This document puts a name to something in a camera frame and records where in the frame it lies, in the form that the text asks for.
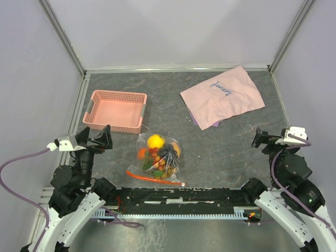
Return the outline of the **orange persimmon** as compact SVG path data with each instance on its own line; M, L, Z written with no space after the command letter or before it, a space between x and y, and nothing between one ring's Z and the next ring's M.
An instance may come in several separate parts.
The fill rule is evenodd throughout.
M138 150L137 158L138 160L142 160L146 157L148 149L147 148L141 148Z

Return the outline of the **yellow orange fruit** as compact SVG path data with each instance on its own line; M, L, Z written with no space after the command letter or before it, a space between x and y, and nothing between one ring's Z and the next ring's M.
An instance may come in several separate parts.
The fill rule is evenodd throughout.
M147 139L146 143L149 149L160 149L164 146L165 139L161 135L153 134Z

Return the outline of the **clear zip top bag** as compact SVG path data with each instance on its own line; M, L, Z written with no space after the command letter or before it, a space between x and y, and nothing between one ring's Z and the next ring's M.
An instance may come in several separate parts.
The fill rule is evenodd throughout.
M126 174L137 180L163 185L186 186L180 175L182 148L168 136L141 133L136 141L137 159Z

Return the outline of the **red cherry tomatoes sprig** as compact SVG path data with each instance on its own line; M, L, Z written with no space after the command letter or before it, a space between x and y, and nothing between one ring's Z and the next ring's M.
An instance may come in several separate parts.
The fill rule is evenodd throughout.
M148 149L146 157L143 159L142 170L146 172L153 172L156 170L164 171L165 170L165 161L160 161L158 156L158 148Z

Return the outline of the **black grape bunch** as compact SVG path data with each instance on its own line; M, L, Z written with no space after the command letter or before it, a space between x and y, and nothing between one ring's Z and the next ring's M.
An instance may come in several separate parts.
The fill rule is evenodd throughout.
M177 167L178 154L172 144L165 144L159 149L157 155L160 157L160 161L165 161L166 166Z

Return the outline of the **brown longan bunch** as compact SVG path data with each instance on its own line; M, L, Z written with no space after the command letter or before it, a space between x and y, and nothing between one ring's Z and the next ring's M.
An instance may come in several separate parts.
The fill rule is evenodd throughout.
M178 170L179 170L178 166L176 168L173 168L171 166L166 166L164 171L160 171L160 170L156 170L153 172L146 172L143 170L142 171L155 180L164 180L164 179L171 178L172 175L176 174Z

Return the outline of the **yellow peach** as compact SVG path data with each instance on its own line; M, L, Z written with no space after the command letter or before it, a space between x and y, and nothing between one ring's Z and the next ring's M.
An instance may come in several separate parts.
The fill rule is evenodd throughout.
M171 143L174 151L176 152L177 157L179 158L181 156L181 148L176 142Z

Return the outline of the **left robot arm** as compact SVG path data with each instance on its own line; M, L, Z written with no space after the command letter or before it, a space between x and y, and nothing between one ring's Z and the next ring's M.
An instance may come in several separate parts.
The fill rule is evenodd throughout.
M53 174L54 190L45 209L40 236L22 251L68 251L93 213L116 200L116 186L105 178L91 182L94 156L113 148L111 127L106 125L94 138L86 127L78 134L65 134L48 144L51 151L74 155L73 165L60 165Z

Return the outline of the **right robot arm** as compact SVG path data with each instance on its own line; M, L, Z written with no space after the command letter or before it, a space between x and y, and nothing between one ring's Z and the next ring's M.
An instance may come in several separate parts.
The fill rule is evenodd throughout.
M326 201L310 180L312 170L297 152L311 146L305 128L289 127L280 135L270 135L261 128L251 147L265 145L269 157L272 186L281 190L281 204L263 182L253 177L241 187L241 200L257 205L271 216L295 241L300 251L335 251L335 226Z

